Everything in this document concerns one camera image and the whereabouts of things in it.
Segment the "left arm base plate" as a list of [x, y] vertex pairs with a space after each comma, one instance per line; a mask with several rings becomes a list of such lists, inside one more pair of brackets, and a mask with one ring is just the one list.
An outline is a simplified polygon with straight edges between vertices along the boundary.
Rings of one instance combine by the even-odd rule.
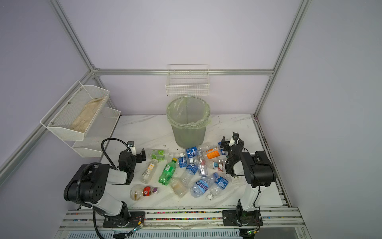
[[138, 223], [143, 223], [146, 212], [129, 211], [126, 215], [106, 216], [103, 222], [103, 228], [135, 228]]

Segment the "large blue label water bottle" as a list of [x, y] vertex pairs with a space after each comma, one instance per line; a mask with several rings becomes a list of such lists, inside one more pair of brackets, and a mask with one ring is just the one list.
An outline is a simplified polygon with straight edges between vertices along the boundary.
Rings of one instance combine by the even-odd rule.
[[206, 193], [213, 182], [215, 181], [215, 177], [202, 177], [198, 181], [196, 181], [193, 186], [190, 188], [190, 193], [194, 198], [201, 197], [204, 193]]

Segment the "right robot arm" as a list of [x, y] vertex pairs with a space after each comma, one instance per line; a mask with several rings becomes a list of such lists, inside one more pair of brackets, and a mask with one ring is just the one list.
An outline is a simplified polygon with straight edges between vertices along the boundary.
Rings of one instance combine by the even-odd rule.
[[244, 147], [245, 142], [234, 132], [230, 140], [222, 138], [220, 148], [227, 153], [224, 163], [225, 172], [233, 177], [243, 176], [247, 187], [238, 205], [243, 211], [255, 211], [261, 208], [260, 199], [266, 188], [276, 182], [277, 174], [264, 151], [251, 154]]

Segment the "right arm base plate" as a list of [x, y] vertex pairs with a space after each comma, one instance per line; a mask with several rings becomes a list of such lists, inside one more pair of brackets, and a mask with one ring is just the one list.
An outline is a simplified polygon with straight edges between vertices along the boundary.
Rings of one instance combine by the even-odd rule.
[[224, 226], [263, 226], [263, 220], [259, 210], [252, 212], [223, 210], [222, 217]]

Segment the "round bottle red label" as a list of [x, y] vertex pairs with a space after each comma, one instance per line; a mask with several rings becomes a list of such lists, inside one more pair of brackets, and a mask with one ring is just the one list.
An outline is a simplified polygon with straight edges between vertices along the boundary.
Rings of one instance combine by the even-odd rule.
[[158, 193], [157, 187], [138, 184], [130, 189], [130, 198], [133, 201], [139, 201], [144, 197], [149, 197]]

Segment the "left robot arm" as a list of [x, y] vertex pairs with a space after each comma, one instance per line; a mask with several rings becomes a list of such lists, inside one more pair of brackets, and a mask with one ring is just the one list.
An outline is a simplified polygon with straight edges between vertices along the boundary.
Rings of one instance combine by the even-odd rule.
[[[104, 144], [108, 141], [118, 141], [126, 147], [119, 153], [118, 165], [105, 151]], [[133, 141], [125, 142], [114, 137], [104, 139], [100, 148], [109, 164], [83, 164], [66, 186], [64, 199], [90, 208], [94, 214], [98, 213], [108, 220], [116, 219], [120, 224], [127, 224], [131, 218], [127, 204], [108, 193], [106, 186], [131, 184], [136, 164], [146, 160], [146, 151], [142, 149], [137, 153]]]

